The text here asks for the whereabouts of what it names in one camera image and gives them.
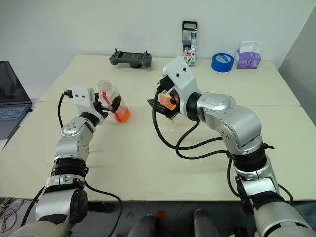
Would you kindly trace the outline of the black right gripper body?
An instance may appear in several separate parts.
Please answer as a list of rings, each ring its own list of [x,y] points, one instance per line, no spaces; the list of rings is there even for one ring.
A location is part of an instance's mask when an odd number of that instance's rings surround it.
[[[168,92],[171,88],[175,86],[174,82],[168,75],[165,75],[158,83],[156,88],[156,93],[160,94],[164,91]]]

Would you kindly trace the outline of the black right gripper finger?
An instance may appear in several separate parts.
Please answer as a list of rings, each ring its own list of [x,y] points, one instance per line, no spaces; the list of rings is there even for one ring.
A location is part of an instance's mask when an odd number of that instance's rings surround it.
[[[154,107],[154,99],[148,99],[147,102],[152,108]],[[171,116],[171,110],[167,108],[165,105],[162,105],[159,101],[156,102],[155,111],[165,115],[166,117]]]
[[[171,94],[170,104],[172,105],[171,110],[171,119],[174,119],[175,116],[180,113],[180,99],[177,94]]]

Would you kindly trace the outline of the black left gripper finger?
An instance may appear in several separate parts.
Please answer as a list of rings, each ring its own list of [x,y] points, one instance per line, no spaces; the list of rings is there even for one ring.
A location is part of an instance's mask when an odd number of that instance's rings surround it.
[[[112,100],[112,103],[111,103],[111,112],[113,114],[118,110],[118,108],[120,107],[120,104],[121,104],[121,96],[118,95]]]

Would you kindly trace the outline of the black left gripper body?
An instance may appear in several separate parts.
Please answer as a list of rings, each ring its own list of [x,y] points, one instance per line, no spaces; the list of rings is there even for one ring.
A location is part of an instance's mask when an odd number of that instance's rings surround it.
[[[108,111],[112,110],[112,106],[103,105],[100,101],[94,102],[93,105],[96,111],[99,112],[104,119],[108,116]]]

